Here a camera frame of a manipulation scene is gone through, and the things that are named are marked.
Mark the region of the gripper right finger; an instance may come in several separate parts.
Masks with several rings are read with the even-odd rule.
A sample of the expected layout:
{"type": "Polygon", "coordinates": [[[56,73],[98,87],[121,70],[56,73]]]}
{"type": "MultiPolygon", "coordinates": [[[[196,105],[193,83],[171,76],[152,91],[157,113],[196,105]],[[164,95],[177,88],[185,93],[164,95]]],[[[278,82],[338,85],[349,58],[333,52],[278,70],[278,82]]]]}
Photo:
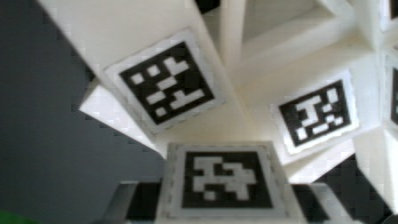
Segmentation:
{"type": "Polygon", "coordinates": [[[351,216],[326,183],[294,184],[308,224],[363,224],[351,216]]]}

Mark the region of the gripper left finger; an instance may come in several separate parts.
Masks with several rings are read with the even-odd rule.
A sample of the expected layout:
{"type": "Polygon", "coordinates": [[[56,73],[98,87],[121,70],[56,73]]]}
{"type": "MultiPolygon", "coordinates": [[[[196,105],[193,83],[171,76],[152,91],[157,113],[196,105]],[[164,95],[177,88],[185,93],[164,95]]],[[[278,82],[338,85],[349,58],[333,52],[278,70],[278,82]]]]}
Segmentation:
{"type": "Polygon", "coordinates": [[[159,182],[123,182],[95,224],[155,224],[159,197],[159,182]]]}

